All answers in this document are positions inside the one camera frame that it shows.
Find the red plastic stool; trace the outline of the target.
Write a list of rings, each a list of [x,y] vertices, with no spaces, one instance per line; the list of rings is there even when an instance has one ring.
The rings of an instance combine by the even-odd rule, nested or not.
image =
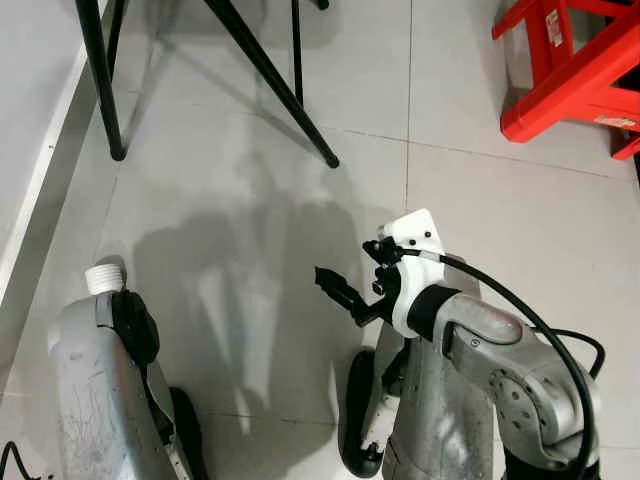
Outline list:
[[[581,47],[573,45],[572,10],[605,19]],[[517,26],[527,31],[532,88],[500,115],[500,133],[524,143],[558,122],[605,125],[620,134],[614,159],[639,154],[639,84],[626,81],[640,67],[639,0],[516,0],[492,36]]]

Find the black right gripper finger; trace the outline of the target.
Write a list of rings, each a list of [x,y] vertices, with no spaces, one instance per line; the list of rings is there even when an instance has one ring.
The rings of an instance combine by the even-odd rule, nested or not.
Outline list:
[[[357,289],[344,276],[328,268],[315,268],[315,284],[329,300],[342,307],[352,319],[364,319],[366,303]]]

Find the black metal stand legs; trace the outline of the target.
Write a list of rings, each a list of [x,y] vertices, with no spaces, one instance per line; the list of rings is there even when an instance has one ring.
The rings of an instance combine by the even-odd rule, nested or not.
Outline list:
[[[93,91],[99,101],[100,116],[111,159],[123,161],[127,155],[127,147],[120,129],[118,110],[116,110],[113,92],[113,77],[118,54],[120,28],[123,27],[129,0],[73,0],[81,28],[84,46],[84,64],[87,65],[93,82]],[[288,0],[291,9],[291,73],[292,82],[276,68],[264,49],[248,27],[246,20],[234,6],[233,0],[202,0],[220,26],[239,47],[250,61],[253,69],[260,74],[262,81],[273,91],[276,99],[305,137],[314,146],[321,160],[329,168],[338,168],[340,160],[332,146],[325,140],[323,133],[308,115],[305,109],[305,74],[303,74],[303,54],[301,35],[301,4],[311,3],[316,9],[330,8],[332,0]]]

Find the white plastic table leg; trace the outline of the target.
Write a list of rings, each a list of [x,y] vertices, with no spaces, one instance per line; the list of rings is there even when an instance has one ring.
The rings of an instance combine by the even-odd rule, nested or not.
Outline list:
[[[84,270],[84,284],[87,292],[105,294],[110,292],[123,291],[125,289],[125,269],[122,265],[114,262],[104,262],[104,264],[92,266]]]

